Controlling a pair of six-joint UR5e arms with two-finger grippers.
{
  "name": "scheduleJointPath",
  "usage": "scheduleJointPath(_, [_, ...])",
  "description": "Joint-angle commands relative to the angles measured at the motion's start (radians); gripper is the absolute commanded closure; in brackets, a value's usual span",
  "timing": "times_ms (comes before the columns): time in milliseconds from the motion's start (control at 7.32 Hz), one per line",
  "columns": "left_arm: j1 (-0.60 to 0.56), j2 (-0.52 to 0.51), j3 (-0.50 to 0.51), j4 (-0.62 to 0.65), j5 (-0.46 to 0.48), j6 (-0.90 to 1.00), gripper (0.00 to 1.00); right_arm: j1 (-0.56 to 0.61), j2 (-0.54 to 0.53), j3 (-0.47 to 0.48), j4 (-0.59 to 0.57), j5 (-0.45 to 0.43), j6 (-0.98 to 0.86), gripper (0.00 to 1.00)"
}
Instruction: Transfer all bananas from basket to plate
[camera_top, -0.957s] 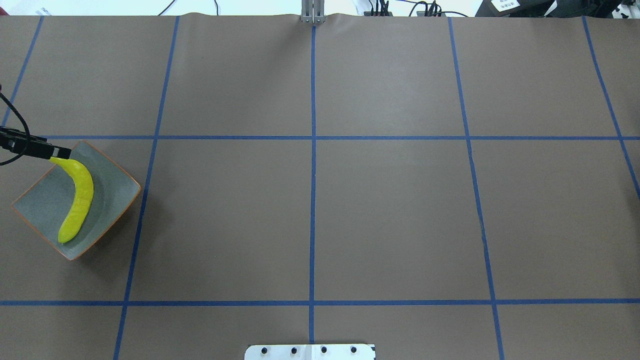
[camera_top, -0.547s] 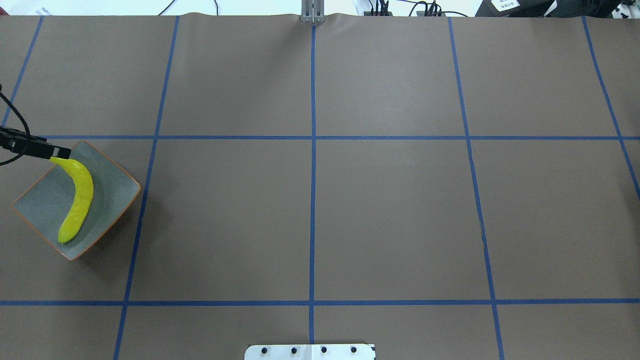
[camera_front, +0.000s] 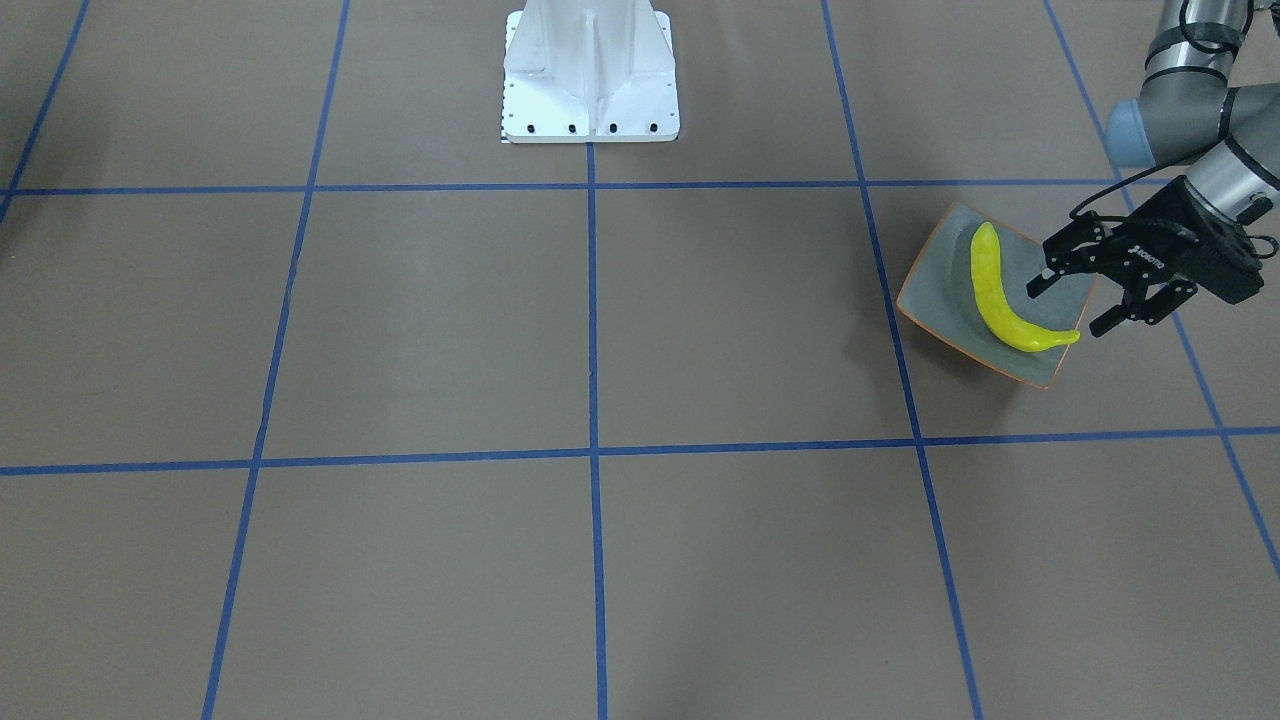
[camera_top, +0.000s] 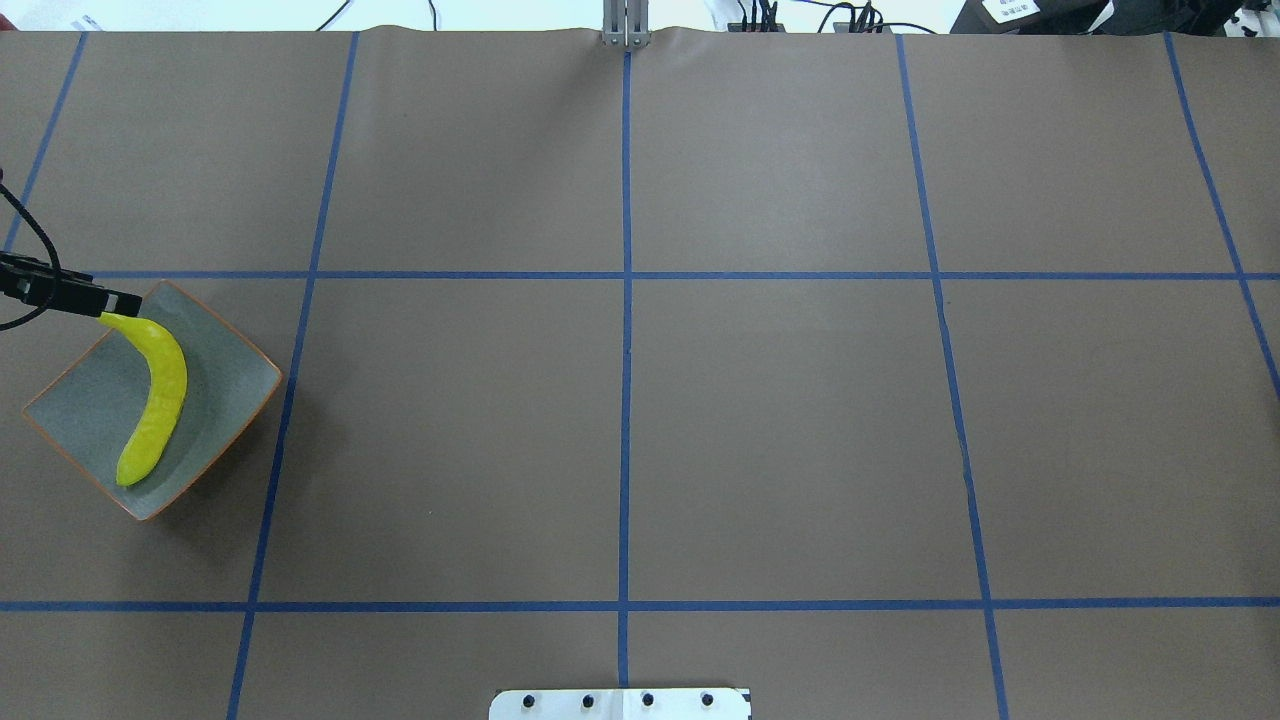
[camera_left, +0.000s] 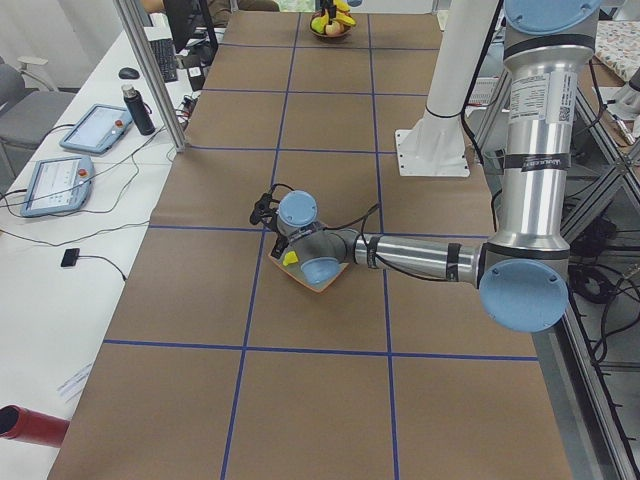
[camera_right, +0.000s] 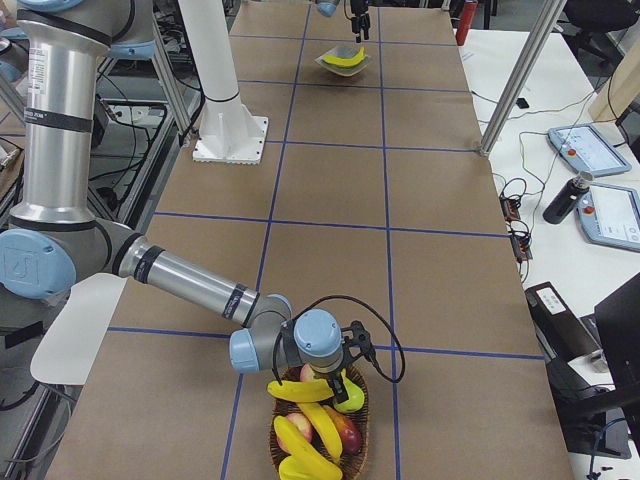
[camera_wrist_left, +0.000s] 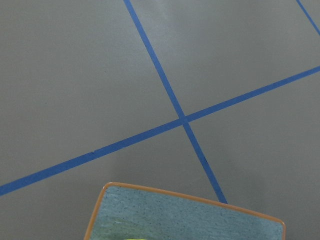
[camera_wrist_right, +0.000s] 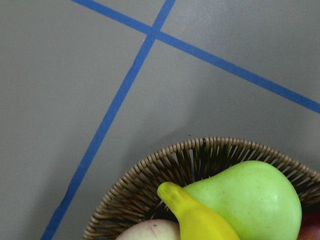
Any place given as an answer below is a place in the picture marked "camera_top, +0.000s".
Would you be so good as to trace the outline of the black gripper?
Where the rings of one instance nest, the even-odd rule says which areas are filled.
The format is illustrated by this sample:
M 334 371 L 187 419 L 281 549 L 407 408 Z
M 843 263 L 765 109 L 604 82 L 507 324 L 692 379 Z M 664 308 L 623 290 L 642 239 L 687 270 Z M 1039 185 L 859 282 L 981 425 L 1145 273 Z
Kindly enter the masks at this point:
M 61 313 L 81 316 L 140 315 L 142 297 L 91 284 L 91 277 L 83 273 L 54 270 L 36 258 L 1 252 L 3 295 L 32 307 L 60 307 Z

